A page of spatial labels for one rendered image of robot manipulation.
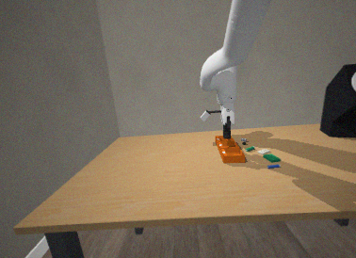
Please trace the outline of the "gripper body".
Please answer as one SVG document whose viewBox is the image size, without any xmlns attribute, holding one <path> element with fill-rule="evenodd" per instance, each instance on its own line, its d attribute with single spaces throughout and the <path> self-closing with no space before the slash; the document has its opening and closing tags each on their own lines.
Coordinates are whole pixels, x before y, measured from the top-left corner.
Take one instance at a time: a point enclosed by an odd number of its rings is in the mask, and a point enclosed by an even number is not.
<svg viewBox="0 0 356 258">
<path fill-rule="evenodd" d="M 220 115 L 221 115 L 221 122 L 223 123 L 223 125 L 225 125 L 225 122 L 227 123 L 227 116 L 230 116 L 230 121 L 231 124 L 235 125 L 235 106 L 233 102 L 229 102 L 229 103 L 222 103 L 222 102 L 218 102 L 220 104 Z"/>
</svg>

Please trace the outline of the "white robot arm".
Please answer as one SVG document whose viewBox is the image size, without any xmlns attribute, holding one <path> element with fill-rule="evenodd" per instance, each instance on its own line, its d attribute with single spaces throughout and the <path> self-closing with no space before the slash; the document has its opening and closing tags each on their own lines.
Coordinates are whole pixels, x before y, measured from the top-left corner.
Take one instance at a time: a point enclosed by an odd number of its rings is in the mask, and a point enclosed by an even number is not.
<svg viewBox="0 0 356 258">
<path fill-rule="evenodd" d="M 237 65 L 248 57 L 271 0 L 233 0 L 223 48 L 202 66 L 202 90 L 217 91 L 217 100 L 236 100 Z M 226 69 L 226 70 L 225 70 Z"/>
</svg>

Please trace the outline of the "orange rack of bins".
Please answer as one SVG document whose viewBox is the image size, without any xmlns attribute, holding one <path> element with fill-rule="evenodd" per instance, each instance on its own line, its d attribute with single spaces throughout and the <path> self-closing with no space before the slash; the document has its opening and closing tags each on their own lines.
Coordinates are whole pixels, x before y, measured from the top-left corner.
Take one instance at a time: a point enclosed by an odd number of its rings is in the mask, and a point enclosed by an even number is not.
<svg viewBox="0 0 356 258">
<path fill-rule="evenodd" d="M 215 136 L 215 139 L 223 163 L 245 163 L 245 154 L 232 137 L 224 139 L 223 136 Z"/>
</svg>

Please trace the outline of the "white domino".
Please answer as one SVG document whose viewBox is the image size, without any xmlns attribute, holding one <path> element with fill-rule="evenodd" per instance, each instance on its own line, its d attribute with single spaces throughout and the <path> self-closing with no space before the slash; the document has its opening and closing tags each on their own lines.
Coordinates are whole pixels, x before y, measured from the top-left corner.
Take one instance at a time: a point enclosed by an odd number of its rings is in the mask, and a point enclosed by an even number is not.
<svg viewBox="0 0 356 258">
<path fill-rule="evenodd" d="M 269 153 L 269 152 L 270 152 L 270 150 L 267 150 L 267 149 L 258 151 L 258 153 L 260 153 L 260 154 L 265 154 L 265 153 Z"/>
</svg>

